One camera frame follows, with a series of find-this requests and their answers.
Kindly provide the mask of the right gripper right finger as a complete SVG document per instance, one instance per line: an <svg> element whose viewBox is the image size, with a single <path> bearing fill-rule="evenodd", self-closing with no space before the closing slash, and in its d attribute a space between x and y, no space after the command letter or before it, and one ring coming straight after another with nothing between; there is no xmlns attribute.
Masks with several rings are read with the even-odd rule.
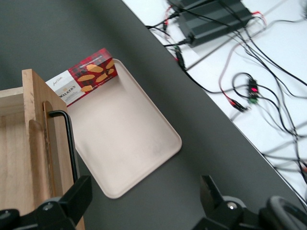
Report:
<svg viewBox="0 0 307 230"><path fill-rule="evenodd" d="M205 213L195 230L246 230L246 205L238 198L223 196L209 175L201 176L200 199Z"/></svg>

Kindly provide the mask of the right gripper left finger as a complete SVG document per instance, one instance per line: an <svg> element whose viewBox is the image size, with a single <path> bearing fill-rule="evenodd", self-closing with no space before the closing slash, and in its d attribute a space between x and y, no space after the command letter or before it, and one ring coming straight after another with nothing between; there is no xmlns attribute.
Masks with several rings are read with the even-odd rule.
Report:
<svg viewBox="0 0 307 230"><path fill-rule="evenodd" d="M92 201L90 176L81 176L59 199L42 203L26 215L25 230L75 230Z"/></svg>

